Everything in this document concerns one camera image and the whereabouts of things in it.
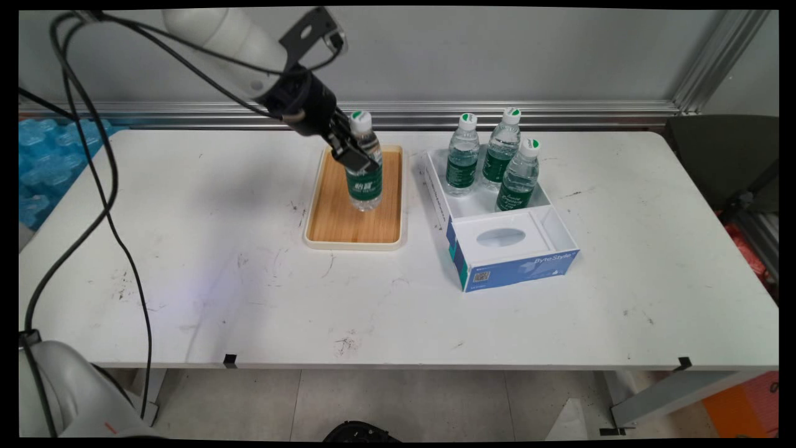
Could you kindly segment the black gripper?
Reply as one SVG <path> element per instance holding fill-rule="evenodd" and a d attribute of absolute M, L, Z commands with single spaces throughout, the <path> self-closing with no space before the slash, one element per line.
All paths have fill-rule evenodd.
<path fill-rule="evenodd" d="M 352 173 L 381 167 L 375 133 L 353 133 L 335 94 L 315 74 L 294 71 L 279 77 L 266 91 L 266 108 L 299 135 L 329 138 L 331 156 Z"/>

